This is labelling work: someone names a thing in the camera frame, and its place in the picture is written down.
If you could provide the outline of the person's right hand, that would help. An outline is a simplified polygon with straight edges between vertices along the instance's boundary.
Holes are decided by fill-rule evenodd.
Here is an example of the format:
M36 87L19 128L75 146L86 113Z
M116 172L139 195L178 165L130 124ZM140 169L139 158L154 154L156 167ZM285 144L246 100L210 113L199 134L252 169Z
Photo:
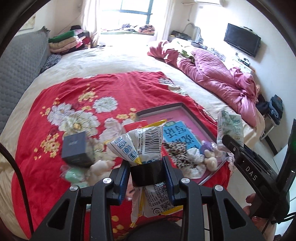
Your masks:
M254 201L254 198L255 198L255 193L252 193L248 195L245 199L248 205L243 207L243 210L248 216L250 216L250 207ZM254 223L254 225L257 227L257 229L261 232L263 231L265 225L267 224L267 219L260 218L257 216L252 217L251 220ZM276 230L276 225L272 225L271 223L269 223L266 230L263 233L264 239L267 241L273 241L275 236L275 230Z

